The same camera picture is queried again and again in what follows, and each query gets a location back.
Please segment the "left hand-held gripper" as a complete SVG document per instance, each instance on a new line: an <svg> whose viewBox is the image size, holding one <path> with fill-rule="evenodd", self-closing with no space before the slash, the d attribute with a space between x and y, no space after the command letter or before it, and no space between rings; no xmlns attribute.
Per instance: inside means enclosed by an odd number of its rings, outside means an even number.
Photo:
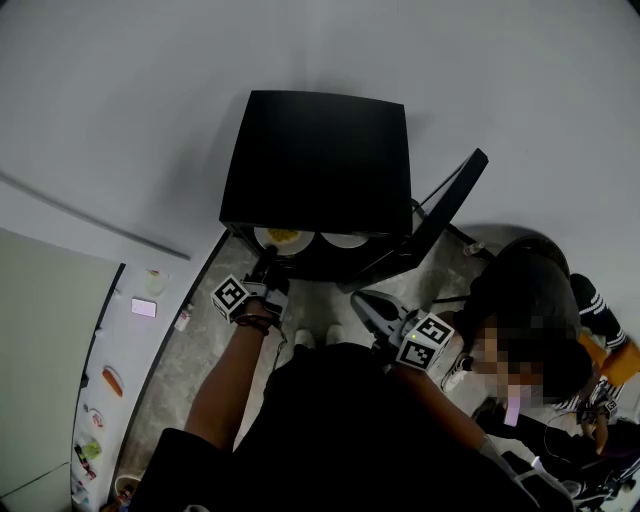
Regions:
<svg viewBox="0 0 640 512"><path fill-rule="evenodd" d="M252 299L259 300L277 324L283 320L288 296L280 288L263 282L268 272L270 280L282 278L279 249L275 245L268 245L259 257L252 271L252 280L240 280L230 274L211 292L213 306L228 324L236 321L242 314L245 303Z"/></svg>

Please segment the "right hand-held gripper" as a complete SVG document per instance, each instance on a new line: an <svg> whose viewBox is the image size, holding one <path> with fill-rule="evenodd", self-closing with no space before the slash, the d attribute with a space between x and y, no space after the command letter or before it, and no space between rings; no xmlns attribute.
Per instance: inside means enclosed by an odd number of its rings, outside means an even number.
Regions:
<svg viewBox="0 0 640 512"><path fill-rule="evenodd" d="M454 328L433 313L409 310L394 296L376 290L358 290L350 304L376 339L388 338L394 361L427 371L453 337ZM392 324L401 320L393 329Z"/></svg>

